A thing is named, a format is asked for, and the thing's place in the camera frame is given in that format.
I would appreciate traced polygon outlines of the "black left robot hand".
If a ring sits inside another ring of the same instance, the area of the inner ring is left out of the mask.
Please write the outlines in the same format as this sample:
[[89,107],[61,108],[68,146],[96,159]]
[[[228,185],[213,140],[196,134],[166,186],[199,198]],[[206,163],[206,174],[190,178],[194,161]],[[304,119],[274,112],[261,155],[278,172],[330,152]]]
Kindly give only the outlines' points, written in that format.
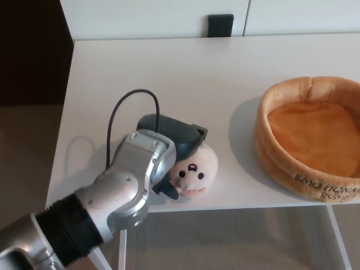
[[140,118],[137,130],[147,129],[171,139],[176,149],[175,165],[190,158],[205,141],[208,129],[196,124],[187,124],[165,115],[148,114]]

